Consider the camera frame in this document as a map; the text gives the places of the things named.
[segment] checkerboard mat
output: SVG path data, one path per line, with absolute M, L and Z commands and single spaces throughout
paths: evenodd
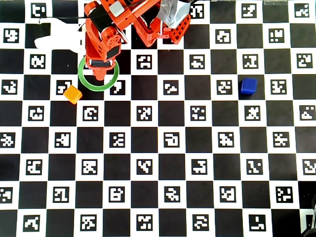
M 0 235 L 300 236 L 316 194 L 315 2 L 199 1 L 178 45 L 146 48 L 128 27 L 104 93 L 79 82 L 83 54 L 34 44 L 84 22 L 41 16 L 85 3 L 0 1 Z M 84 69 L 97 85 L 112 73 Z

